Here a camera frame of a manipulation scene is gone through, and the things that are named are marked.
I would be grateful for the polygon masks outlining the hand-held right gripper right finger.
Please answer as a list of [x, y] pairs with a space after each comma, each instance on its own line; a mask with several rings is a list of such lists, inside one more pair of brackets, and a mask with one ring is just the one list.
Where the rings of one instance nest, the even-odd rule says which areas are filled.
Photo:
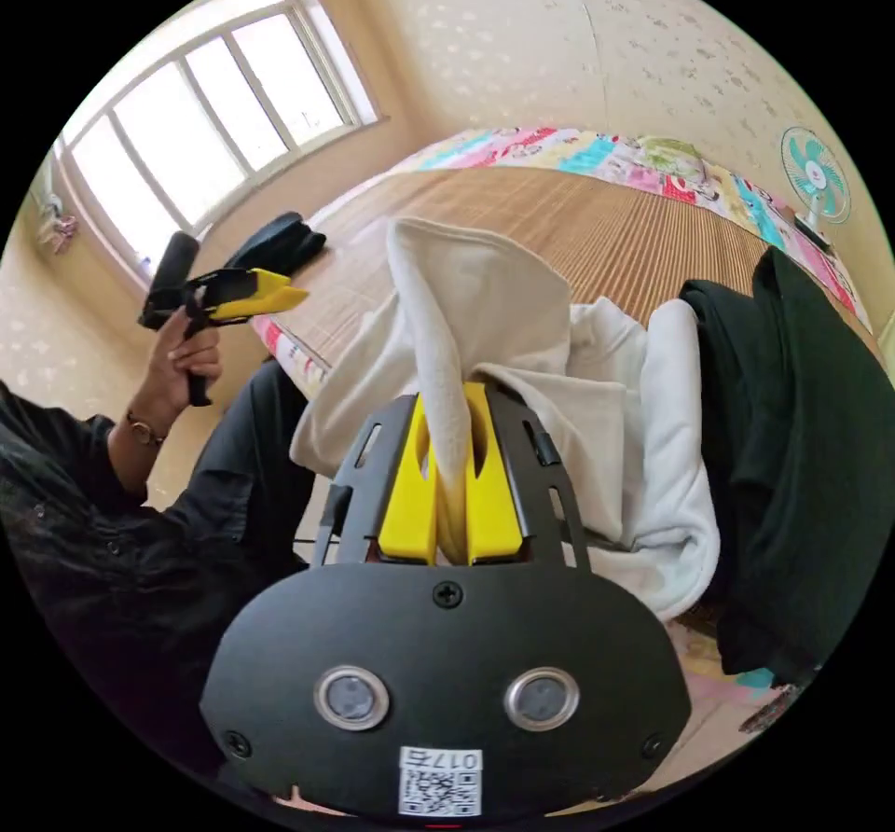
[[464, 472], [467, 562], [512, 562], [522, 547], [522, 533], [489, 390], [483, 382], [468, 381], [463, 391], [471, 424]]

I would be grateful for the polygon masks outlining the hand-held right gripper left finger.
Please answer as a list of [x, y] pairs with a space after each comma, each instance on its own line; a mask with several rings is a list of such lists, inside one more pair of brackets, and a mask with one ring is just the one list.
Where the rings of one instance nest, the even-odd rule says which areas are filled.
[[389, 562], [434, 562], [437, 552], [438, 473], [421, 395], [414, 395], [379, 530], [380, 556]]

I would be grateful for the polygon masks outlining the person's left hand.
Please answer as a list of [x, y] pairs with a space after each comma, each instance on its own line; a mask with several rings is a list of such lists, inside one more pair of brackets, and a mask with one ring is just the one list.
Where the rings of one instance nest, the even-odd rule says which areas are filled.
[[171, 429], [190, 405], [188, 376], [216, 381], [222, 371], [220, 335], [213, 327], [190, 335], [191, 319], [177, 310], [164, 324], [152, 348], [139, 395], [132, 411], [158, 435]]

